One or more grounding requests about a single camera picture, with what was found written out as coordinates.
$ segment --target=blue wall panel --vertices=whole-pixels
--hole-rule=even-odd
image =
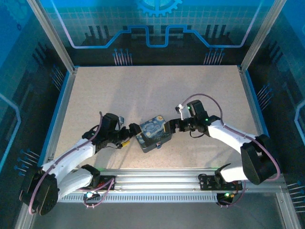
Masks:
[[[272,3],[42,2],[76,65],[240,64]]]
[[[0,228],[10,229],[67,70],[25,0],[0,1],[0,33]]]

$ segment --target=box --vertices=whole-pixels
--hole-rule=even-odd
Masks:
[[[160,149],[161,146],[171,140],[172,135],[164,132],[165,120],[161,115],[140,124],[142,133],[137,135],[137,140],[144,153],[155,148]]]

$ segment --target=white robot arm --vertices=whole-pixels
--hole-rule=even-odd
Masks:
[[[118,149],[141,132],[133,123],[129,129],[122,127],[123,118],[107,113],[99,129],[86,132],[70,150],[41,167],[30,167],[21,186],[20,200],[40,215],[47,214],[63,196],[80,189],[96,188],[100,184],[100,172],[90,165],[75,167],[93,156],[109,143]]]
[[[199,100],[194,100],[187,106],[180,104],[175,109],[180,113],[181,119],[167,122],[164,125],[166,132],[173,134],[176,129],[181,132],[197,130],[203,135],[222,141],[241,155],[241,161],[227,164],[215,172],[215,179],[218,182],[250,180],[259,185],[275,173],[277,173],[276,178],[278,178],[280,171],[274,159],[276,155],[274,151],[272,152],[269,137],[244,133],[224,124],[221,118],[215,115],[208,116]]]

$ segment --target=table surface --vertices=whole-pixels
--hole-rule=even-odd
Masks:
[[[175,107],[194,93],[218,101],[224,122],[257,134],[237,66],[120,66],[80,67],[67,107],[55,158],[71,148],[99,123],[99,111],[141,124],[157,115],[179,118]],[[213,101],[200,99],[209,115],[219,116]],[[81,165],[96,168],[208,168],[241,160],[240,154],[219,140],[190,138],[176,133],[160,149],[143,153],[134,138],[126,147],[102,149]]]

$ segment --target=circuit pattern graphic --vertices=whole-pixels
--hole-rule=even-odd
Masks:
[[[0,0],[0,5],[4,5],[11,17],[20,24],[28,15],[26,0]]]
[[[172,10],[178,8],[178,4],[182,3],[181,0],[136,0],[138,9],[142,12],[148,13],[151,17],[155,15],[159,17],[160,15],[165,16],[166,13],[172,13]]]
[[[262,7],[262,3],[263,2],[261,2],[259,4],[258,8],[256,9],[256,12],[255,12],[255,14],[254,14],[254,16],[253,16],[253,18],[252,18],[252,20],[251,20],[251,22],[249,24],[249,27],[248,27],[245,35],[244,35],[244,38],[243,38],[242,42],[240,44],[238,44],[238,45],[234,45],[234,44],[232,44],[232,45],[221,45],[221,44],[211,45],[211,44],[209,44],[202,37],[202,35],[197,30],[188,29],[186,24],[173,24],[173,25],[168,25],[166,27],[166,29],[165,29],[165,41],[164,41],[164,44],[151,44],[150,37],[149,37],[148,26],[146,26],[146,25],[128,25],[127,26],[127,30],[120,30],[120,31],[118,31],[107,42],[107,44],[105,44],[105,45],[89,45],[89,46],[88,45],[85,45],[85,46],[76,46],[74,44],[74,42],[72,40],[72,37],[70,36],[70,34],[68,32],[68,29],[67,29],[65,23],[63,22],[63,19],[62,19],[60,13],[58,12],[54,2],[51,1],[51,3],[53,5],[53,8],[55,10],[55,13],[56,13],[59,21],[60,21],[60,24],[61,24],[61,26],[62,26],[62,28],[63,28],[63,30],[64,30],[67,38],[68,38],[68,41],[69,41],[70,45],[73,48],[75,48],[75,49],[107,49],[121,34],[132,33],[132,29],[145,29],[145,37],[146,37],[146,45],[147,45],[147,47],[149,47],[149,48],[165,48],[169,44],[169,37],[170,37],[169,36],[169,30],[171,28],[182,28],[183,29],[183,33],[193,33],[208,48],[241,48],[244,45],[244,43],[245,43],[245,41],[246,41],[246,39],[247,39],[247,37],[248,37],[248,35],[250,33],[250,30],[251,30],[251,28],[252,28],[252,26],[253,26],[253,24],[254,24],[254,22],[256,20],[256,17],[258,15],[258,13],[260,12],[260,9]]]

